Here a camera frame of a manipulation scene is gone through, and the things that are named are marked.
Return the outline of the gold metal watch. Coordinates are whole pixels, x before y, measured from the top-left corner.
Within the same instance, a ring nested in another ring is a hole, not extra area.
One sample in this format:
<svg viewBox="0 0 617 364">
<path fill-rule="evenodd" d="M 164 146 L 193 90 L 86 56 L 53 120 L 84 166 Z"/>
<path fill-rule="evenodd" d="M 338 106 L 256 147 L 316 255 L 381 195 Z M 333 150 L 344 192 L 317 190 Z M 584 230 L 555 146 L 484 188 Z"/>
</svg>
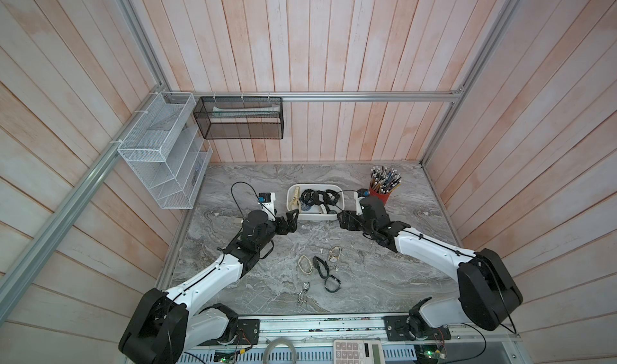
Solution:
<svg viewBox="0 0 617 364">
<path fill-rule="evenodd" d="M 329 263 L 337 263 L 340 259 L 341 251 L 342 249 L 340 246 L 332 247 L 331 250 L 329 250 L 329 256 L 328 256 Z"/>
</svg>

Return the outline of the white plastic storage box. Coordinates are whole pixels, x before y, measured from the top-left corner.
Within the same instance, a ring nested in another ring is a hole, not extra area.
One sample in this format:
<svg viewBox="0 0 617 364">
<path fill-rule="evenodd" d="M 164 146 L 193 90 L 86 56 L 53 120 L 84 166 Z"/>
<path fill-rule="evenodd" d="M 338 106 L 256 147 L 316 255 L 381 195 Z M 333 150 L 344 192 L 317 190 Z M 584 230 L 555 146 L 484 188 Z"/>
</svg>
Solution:
<svg viewBox="0 0 617 364">
<path fill-rule="evenodd" d="M 326 214 L 323 206 L 314 205 L 311 208 L 306 209 L 302 203 L 300 202 L 300 195 L 306 189 L 313 189 L 315 191 L 326 191 L 327 189 L 332 189 L 337 191 L 340 195 L 340 198 L 337 202 L 337 207 L 332 207 L 336 213 Z M 299 220 L 308 220 L 308 221 L 326 221 L 326 220 L 337 220 L 337 215 L 342 212 L 342 209 L 345 207 L 345 198 L 342 189 L 333 184 L 319 184 L 319 183 L 300 183 L 292 185 L 289 187 L 286 196 L 286 205 L 288 211 L 292 211 L 295 209 L 299 210 Z"/>
</svg>

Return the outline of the tan band watch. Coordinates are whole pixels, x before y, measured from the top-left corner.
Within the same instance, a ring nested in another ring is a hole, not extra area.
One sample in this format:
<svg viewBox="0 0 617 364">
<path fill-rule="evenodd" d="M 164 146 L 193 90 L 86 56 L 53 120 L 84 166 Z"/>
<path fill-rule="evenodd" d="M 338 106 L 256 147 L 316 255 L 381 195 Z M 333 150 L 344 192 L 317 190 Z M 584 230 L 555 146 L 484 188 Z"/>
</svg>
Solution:
<svg viewBox="0 0 617 364">
<path fill-rule="evenodd" d="M 313 273 L 313 263 L 308 256 L 301 255 L 297 261 L 297 266 L 298 269 L 300 269 L 300 271 L 307 276 L 310 276 Z"/>
</svg>

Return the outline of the black strap watch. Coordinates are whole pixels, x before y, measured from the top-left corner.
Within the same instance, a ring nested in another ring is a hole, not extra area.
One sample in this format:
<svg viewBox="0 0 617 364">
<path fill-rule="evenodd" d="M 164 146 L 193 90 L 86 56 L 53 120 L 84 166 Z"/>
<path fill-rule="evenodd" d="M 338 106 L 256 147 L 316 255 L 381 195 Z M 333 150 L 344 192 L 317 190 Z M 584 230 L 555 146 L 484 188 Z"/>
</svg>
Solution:
<svg viewBox="0 0 617 364">
<path fill-rule="evenodd" d="M 313 267 L 317 270 L 319 276 L 322 279 L 327 279 L 330 276 L 330 269 L 327 262 L 319 258 L 318 256 L 314 256 L 312 261 Z"/>
</svg>

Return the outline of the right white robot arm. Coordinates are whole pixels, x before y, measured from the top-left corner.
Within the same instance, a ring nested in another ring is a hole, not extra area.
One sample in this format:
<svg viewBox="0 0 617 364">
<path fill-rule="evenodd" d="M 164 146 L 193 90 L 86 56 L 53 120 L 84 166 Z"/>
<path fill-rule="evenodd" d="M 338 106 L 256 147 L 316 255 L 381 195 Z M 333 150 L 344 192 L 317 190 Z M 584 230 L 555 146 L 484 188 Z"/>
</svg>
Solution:
<svg viewBox="0 0 617 364">
<path fill-rule="evenodd" d="M 403 221 L 394 221 L 375 196 L 357 200 L 355 211 L 341 211 L 337 219 L 342 228 L 361 231 L 378 245 L 416 258 L 457 283 L 456 296 L 435 301 L 427 297 L 410 309 L 407 329 L 413 339 L 426 339 L 432 330 L 466 322 L 482 330 L 496 330 L 524 301 L 495 251 L 458 248 Z"/>
</svg>

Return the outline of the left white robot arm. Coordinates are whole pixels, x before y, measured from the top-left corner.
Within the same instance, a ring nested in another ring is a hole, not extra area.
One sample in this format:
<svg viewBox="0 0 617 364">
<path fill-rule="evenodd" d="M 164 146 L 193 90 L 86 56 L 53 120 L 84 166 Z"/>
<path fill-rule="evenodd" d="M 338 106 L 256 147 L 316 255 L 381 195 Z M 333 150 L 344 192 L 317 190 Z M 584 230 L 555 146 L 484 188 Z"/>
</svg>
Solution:
<svg viewBox="0 0 617 364">
<path fill-rule="evenodd" d="M 143 295 L 118 344 L 134 363 L 175 363 L 203 342 L 233 339 L 238 314 L 220 303 L 206 304 L 266 256 L 262 250 L 275 235 L 297 230 L 299 211 L 271 220 L 266 211 L 251 211 L 217 260 L 175 287 Z"/>
</svg>

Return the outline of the small black watch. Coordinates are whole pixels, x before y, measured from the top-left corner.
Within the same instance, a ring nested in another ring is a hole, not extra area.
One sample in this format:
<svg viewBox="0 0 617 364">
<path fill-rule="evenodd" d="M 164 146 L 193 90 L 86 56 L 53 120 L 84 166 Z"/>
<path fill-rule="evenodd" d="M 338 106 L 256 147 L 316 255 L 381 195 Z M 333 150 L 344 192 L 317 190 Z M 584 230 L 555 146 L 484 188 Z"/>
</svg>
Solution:
<svg viewBox="0 0 617 364">
<path fill-rule="evenodd" d="M 342 282 L 334 275 L 329 275 L 324 280 L 324 287 L 328 293 L 337 293 L 342 288 Z"/>
</svg>

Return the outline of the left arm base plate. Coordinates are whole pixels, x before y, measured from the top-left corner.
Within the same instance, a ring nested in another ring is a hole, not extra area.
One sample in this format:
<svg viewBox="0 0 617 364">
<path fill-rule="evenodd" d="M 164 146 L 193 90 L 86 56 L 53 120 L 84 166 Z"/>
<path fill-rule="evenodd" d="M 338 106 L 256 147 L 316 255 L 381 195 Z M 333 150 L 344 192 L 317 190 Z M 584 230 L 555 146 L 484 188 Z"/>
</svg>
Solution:
<svg viewBox="0 0 617 364">
<path fill-rule="evenodd" d="M 259 342 L 260 320 L 257 318 L 239 319 L 230 322 L 220 338 L 212 339 L 200 346 L 254 346 Z"/>
</svg>

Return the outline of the black chunky watch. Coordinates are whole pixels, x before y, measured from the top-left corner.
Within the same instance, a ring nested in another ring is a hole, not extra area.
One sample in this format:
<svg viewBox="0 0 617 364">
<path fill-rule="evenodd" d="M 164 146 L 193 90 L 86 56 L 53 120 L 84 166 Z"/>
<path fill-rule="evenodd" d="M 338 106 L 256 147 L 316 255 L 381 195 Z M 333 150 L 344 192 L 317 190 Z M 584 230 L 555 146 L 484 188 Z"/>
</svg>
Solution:
<svg viewBox="0 0 617 364">
<path fill-rule="evenodd" d="M 306 189 L 300 195 L 300 202 L 308 209 L 314 205 L 321 205 L 319 193 L 313 189 Z"/>
</svg>

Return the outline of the silver metal watch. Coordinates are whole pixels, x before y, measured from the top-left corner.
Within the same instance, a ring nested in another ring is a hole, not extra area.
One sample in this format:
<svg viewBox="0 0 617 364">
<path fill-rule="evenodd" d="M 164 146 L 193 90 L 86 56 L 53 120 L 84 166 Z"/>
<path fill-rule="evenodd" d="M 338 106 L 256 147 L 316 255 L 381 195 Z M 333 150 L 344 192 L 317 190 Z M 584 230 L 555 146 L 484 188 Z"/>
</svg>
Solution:
<svg viewBox="0 0 617 364">
<path fill-rule="evenodd" d="M 307 281 L 302 284 L 302 289 L 298 294 L 297 304 L 301 305 L 306 301 L 307 293 L 310 289 L 310 286 L 310 283 Z"/>
</svg>

